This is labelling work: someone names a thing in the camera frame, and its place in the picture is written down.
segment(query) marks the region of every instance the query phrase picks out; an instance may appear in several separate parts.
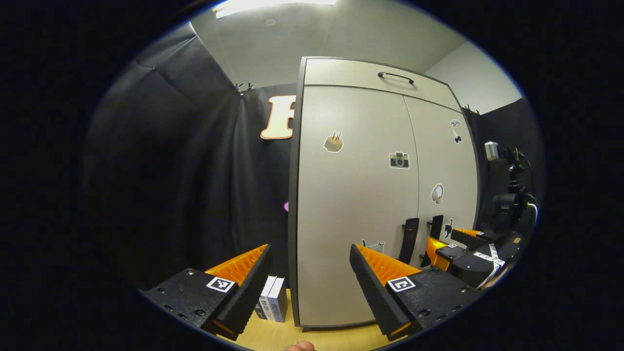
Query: cat sticker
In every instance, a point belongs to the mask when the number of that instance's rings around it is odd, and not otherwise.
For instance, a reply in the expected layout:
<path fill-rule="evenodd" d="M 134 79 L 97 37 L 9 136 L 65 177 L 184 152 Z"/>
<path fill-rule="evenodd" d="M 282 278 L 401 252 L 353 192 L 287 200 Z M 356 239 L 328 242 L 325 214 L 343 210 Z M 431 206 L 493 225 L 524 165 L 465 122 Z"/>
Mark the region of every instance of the cat sticker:
<path fill-rule="evenodd" d="M 453 218 L 451 218 L 451 223 L 444 225 L 444 231 L 446 232 L 446 236 L 444 237 L 445 239 L 451 236 L 451 233 L 453 232 Z"/>
<path fill-rule="evenodd" d="M 375 250 L 375 251 L 380 252 L 382 254 L 384 253 L 384 245 L 386 245 L 385 242 L 378 241 L 377 244 L 373 244 L 373 245 L 367 246 L 366 245 L 366 241 L 364 239 L 362 239 L 362 246 L 368 247 L 369 249 Z"/>

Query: ceiling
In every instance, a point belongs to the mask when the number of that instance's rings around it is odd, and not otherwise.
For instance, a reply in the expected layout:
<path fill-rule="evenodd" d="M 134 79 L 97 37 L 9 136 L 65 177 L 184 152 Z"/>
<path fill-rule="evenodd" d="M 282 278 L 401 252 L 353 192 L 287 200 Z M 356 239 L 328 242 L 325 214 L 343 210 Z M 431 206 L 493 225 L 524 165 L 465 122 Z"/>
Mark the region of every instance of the ceiling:
<path fill-rule="evenodd" d="M 466 40 L 413 7 L 382 0 L 286 4 L 191 20 L 232 83 L 295 83 L 302 56 L 364 59 L 425 72 Z"/>

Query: finger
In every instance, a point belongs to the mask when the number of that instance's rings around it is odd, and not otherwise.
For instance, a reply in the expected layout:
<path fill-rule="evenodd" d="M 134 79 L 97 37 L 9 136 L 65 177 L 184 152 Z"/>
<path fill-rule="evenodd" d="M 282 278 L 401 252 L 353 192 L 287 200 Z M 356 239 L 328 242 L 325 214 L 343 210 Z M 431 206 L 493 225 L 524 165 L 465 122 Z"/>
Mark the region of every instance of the finger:
<path fill-rule="evenodd" d="M 296 345 L 289 345 L 287 348 L 284 349 L 284 351 L 305 351 L 305 350 L 303 350 L 301 347 L 296 346 Z"/>
<path fill-rule="evenodd" d="M 297 346 L 301 347 L 303 351 L 314 351 L 314 345 L 309 341 L 300 341 L 297 343 Z"/>

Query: black curtain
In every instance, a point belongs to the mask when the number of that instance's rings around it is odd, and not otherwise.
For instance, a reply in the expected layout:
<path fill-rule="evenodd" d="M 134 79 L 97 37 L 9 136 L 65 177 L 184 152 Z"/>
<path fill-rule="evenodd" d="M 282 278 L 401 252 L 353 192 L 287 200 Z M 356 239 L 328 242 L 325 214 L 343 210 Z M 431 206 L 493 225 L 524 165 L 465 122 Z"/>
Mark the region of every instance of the black curtain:
<path fill-rule="evenodd" d="M 477 228 L 490 227 L 488 216 L 492 214 L 493 198 L 505 192 L 508 185 L 507 181 L 500 181 L 508 179 L 507 175 L 501 177 L 499 170 L 491 168 L 487 161 L 485 143 L 489 141 L 518 148 L 529 159 L 530 168 L 525 160 L 520 160 L 526 170 L 519 175 L 519 179 L 542 207 L 546 187 L 544 141 L 537 116 L 528 100 L 523 97 L 483 115 L 468 109 L 464 109 L 464 113 L 468 116 L 479 158 L 482 197 Z"/>
<path fill-rule="evenodd" d="M 271 275 L 288 282 L 288 179 L 291 139 L 260 133 L 271 114 L 269 99 L 296 94 L 296 84 L 262 87 L 240 97 L 232 154 L 232 235 L 244 252 L 266 243 L 273 250 Z"/>
<path fill-rule="evenodd" d="M 186 23 L 130 62 L 95 111 L 85 141 L 90 224 L 140 289 L 235 253 L 233 90 Z"/>

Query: cabinet door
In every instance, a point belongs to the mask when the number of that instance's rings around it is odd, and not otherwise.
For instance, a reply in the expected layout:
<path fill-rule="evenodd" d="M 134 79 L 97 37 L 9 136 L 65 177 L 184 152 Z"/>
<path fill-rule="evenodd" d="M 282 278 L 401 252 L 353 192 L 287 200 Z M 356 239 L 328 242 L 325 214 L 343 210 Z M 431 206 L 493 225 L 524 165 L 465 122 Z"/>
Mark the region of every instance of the cabinet door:
<path fill-rule="evenodd" d="M 397 151 L 407 154 L 402 164 L 408 167 L 390 167 L 389 156 Z M 304 87 L 296 216 L 301 325 L 374 320 L 349 264 L 349 250 L 365 240 L 398 258 L 401 224 L 418 212 L 417 165 L 402 95 Z"/>
<path fill-rule="evenodd" d="M 444 216 L 440 239 L 466 247 L 450 236 L 451 228 L 473 229 L 478 206 L 477 159 L 464 115 L 426 101 L 404 97 L 416 139 L 420 201 L 416 248 L 411 265 L 419 267 L 431 228 L 427 221 Z"/>
<path fill-rule="evenodd" d="M 397 76 L 379 77 L 386 72 Z M 306 63 L 306 85 L 365 87 L 417 97 L 461 111 L 448 85 L 431 78 L 384 64 L 342 59 L 310 58 Z"/>

